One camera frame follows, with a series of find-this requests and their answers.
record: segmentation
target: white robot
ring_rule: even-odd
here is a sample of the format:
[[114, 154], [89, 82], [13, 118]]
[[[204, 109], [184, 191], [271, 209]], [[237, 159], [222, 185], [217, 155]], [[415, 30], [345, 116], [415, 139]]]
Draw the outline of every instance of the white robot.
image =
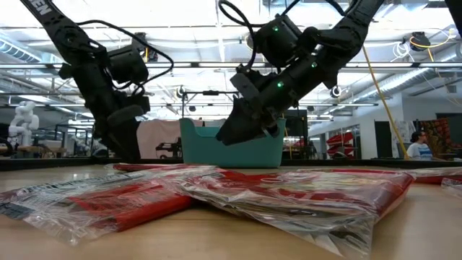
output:
[[35, 108], [35, 103], [32, 101], [22, 101], [18, 107], [16, 107], [16, 115], [13, 121], [10, 123], [9, 142], [14, 147], [16, 144], [21, 146], [30, 146], [32, 144], [32, 130], [38, 129], [38, 116], [34, 115], [32, 111]]

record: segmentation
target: wooden table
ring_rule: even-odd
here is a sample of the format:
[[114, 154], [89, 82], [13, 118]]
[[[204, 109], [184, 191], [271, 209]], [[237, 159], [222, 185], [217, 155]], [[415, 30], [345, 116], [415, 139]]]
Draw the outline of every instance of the wooden table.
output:
[[[102, 166], [3, 172], [0, 191], [104, 174]], [[2, 260], [341, 259], [284, 231], [211, 207], [188, 209], [76, 248], [0, 216], [0, 239]], [[462, 200], [439, 186], [415, 184], [403, 204], [376, 225], [372, 259], [459, 260], [461, 241]]]

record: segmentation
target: pipe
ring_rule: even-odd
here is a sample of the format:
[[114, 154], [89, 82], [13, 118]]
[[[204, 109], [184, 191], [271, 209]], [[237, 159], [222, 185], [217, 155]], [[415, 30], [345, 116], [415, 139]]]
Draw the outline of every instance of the pipe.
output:
[[[456, 43], [455, 45], [437, 53], [435, 55], [435, 60], [439, 62], [462, 61], [462, 44]], [[415, 69], [405, 74], [397, 74], [384, 79], [380, 82], [380, 90], [382, 90], [384, 95], [393, 95], [397, 92], [401, 92], [405, 89], [421, 84], [426, 80], [434, 79], [435, 77], [438, 77], [438, 73], [434, 69]], [[371, 85], [357, 96], [358, 97], [351, 101], [354, 103], [361, 103], [366, 100], [370, 101], [380, 98], [374, 85]]]

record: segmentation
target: ceiling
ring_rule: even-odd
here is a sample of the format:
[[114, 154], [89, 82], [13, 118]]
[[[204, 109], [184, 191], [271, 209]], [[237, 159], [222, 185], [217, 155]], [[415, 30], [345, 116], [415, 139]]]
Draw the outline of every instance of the ceiling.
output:
[[[285, 8], [283, 1], [268, 2], [259, 0], [234, 0], [252, 23], [268, 22], [275, 14]], [[290, 11], [289, 16], [296, 25], [303, 29], [315, 26], [319, 29], [328, 29], [335, 25], [340, 15], [323, 1], [302, 1]], [[345, 1], [340, 1], [343, 8], [347, 7]], [[397, 58], [397, 44], [403, 37], [410, 37], [414, 31], [424, 31], [432, 44], [443, 43], [451, 35], [448, 44], [443, 44], [433, 51], [447, 48], [451, 43], [458, 41], [458, 35], [453, 29], [453, 20], [446, 8], [425, 8], [425, 0], [417, 1], [414, 5], [384, 5], [370, 26], [365, 46], [368, 49], [371, 61], [400, 62], [406, 58]], [[75, 22], [99, 19], [111, 22], [132, 32], [145, 32], [149, 43], [168, 54], [175, 61], [208, 61], [208, 62], [246, 62], [251, 50], [245, 44], [248, 31], [228, 20], [217, 11], [215, 0], [187, 1], [148, 1], [130, 0], [54, 0], [53, 3]], [[41, 28], [37, 20], [22, 5], [21, 1], [5, 1], [2, 3], [4, 12], [0, 16], [0, 40], [9, 40], [24, 50], [43, 57], [44, 53], [59, 56], [46, 31]], [[120, 48], [130, 43], [130, 38], [116, 30], [101, 25], [85, 25], [85, 32], [94, 40], [102, 43], [108, 49]], [[426, 52], [409, 54], [416, 60], [428, 59]], [[258, 62], [264, 61], [258, 55]], [[363, 53], [358, 54], [352, 61], [365, 61]], [[19, 59], [0, 53], [0, 63], [21, 63]], [[161, 69], [151, 69], [156, 74]], [[17, 88], [4, 92], [59, 92], [64, 94], [78, 93], [73, 80], [64, 81], [56, 76], [56, 72], [44, 70], [15, 69], [6, 71], [26, 81], [34, 82], [41, 87], [30, 87], [27, 83], [13, 81]], [[146, 87], [150, 103], [154, 104], [148, 118], [175, 119], [181, 114], [180, 107], [166, 107], [162, 104], [180, 103], [181, 99], [176, 91], [183, 86], [188, 91], [220, 90], [235, 91], [230, 83], [233, 69], [205, 69], [205, 68], [175, 68], [171, 74], [163, 76], [149, 83]], [[390, 76], [390, 73], [376, 74], [379, 80]], [[353, 71], [339, 74], [339, 86], [345, 90], [344, 95], [355, 95], [364, 87], [372, 84], [368, 73], [354, 73]], [[78, 95], [49, 97], [50, 103], [83, 103]], [[186, 115], [202, 118], [225, 118], [232, 109], [230, 97], [197, 95], [191, 104], [229, 104], [229, 106], [196, 105], [196, 111], [186, 109]], [[329, 91], [320, 85], [302, 99], [306, 103], [331, 102]], [[66, 114], [73, 112], [87, 112], [84, 108], [68, 108], [71, 112], [60, 111]]]

